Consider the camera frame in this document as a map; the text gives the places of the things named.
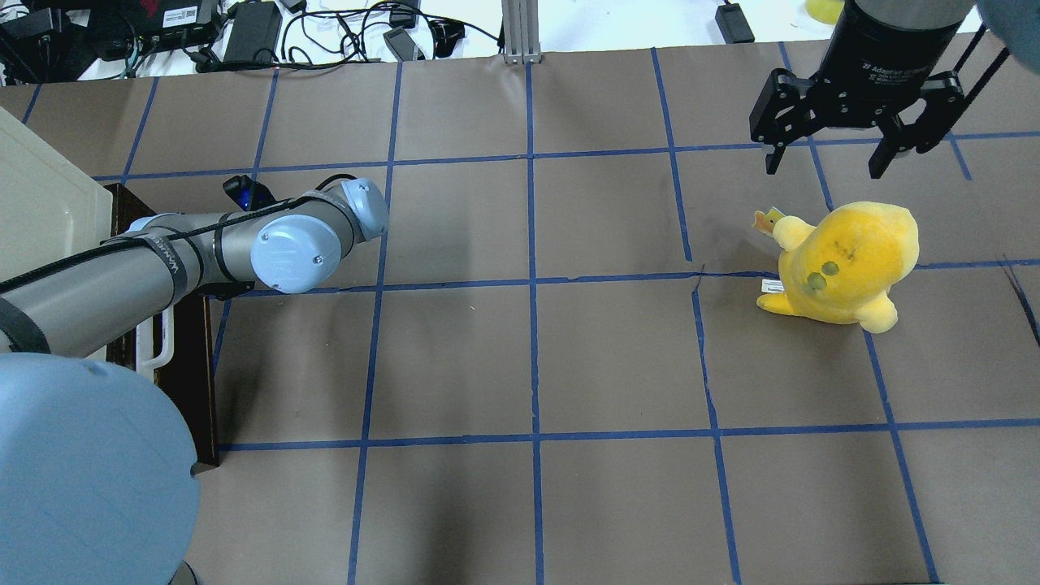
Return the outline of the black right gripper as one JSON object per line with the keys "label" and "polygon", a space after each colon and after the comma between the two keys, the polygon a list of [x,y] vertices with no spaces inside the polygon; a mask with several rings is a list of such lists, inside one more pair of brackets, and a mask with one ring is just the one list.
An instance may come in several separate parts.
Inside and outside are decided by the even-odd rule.
{"label": "black right gripper", "polygon": [[972,101],[958,71],[935,71],[972,7],[847,1],[816,73],[772,70],[752,107],[749,133],[764,145],[765,173],[776,175],[787,146],[823,128],[881,131],[868,162],[874,180],[898,155],[934,148]]}

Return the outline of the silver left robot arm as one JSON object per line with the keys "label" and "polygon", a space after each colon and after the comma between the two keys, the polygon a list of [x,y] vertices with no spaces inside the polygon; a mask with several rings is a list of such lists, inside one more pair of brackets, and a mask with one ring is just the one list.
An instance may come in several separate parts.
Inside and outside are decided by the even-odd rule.
{"label": "silver left robot arm", "polygon": [[152,375],[93,359],[194,292],[317,288],[387,229],[374,181],[250,192],[236,214],[159,214],[2,285],[2,581],[171,584],[201,486],[189,425]]}

